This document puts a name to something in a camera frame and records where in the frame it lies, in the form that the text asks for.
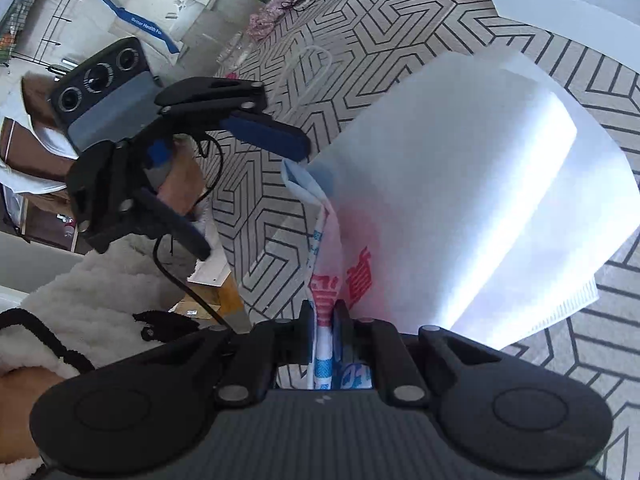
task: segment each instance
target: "blue gripper pad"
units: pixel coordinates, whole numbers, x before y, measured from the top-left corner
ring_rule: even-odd
[[[300,128],[279,123],[265,114],[233,112],[220,121],[220,126],[242,142],[295,162],[305,160],[311,153],[311,141]]]

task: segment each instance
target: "person's hand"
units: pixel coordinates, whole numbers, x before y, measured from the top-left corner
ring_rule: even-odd
[[[193,209],[204,190],[204,177],[188,143],[175,144],[172,168],[158,198],[181,216]]]

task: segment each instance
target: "white wall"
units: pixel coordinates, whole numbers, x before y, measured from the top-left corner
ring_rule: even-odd
[[[1,232],[0,257],[0,286],[26,293],[46,285],[59,274],[69,272],[82,260],[79,254],[36,242],[28,244],[21,238]]]

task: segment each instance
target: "blue strap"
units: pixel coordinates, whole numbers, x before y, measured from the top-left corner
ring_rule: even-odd
[[[116,13],[116,16],[118,16],[124,22],[131,23],[140,30],[144,30],[147,34],[151,34],[152,36],[155,36],[156,38],[164,41],[171,54],[180,53],[180,49],[175,46],[175,43],[172,41],[172,39],[167,34],[165,34],[162,29],[158,27],[154,22],[150,22],[142,16],[134,14],[133,12],[129,12],[124,7],[116,6],[116,4],[114,4],[111,0],[102,1],[104,1],[109,6],[109,8]]]

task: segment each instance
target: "patterned rug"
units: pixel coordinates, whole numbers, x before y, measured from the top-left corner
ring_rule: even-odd
[[[287,14],[241,76],[269,85],[279,115],[327,62],[325,54],[310,53],[276,91],[294,53],[316,44],[332,54],[327,78],[289,121],[308,132],[317,153],[363,108],[433,57],[447,50],[473,53],[491,43],[522,51],[563,85],[618,142],[640,178],[638,74],[581,44],[502,19],[490,0],[317,0]],[[214,213],[250,317],[294,317],[316,212],[284,189],[276,156],[225,134],[219,138],[227,163]],[[636,233],[598,272],[597,303],[506,349],[607,399],[614,433],[598,467],[611,479],[640,475],[639,240]],[[295,386],[303,374],[288,370],[280,379]]]

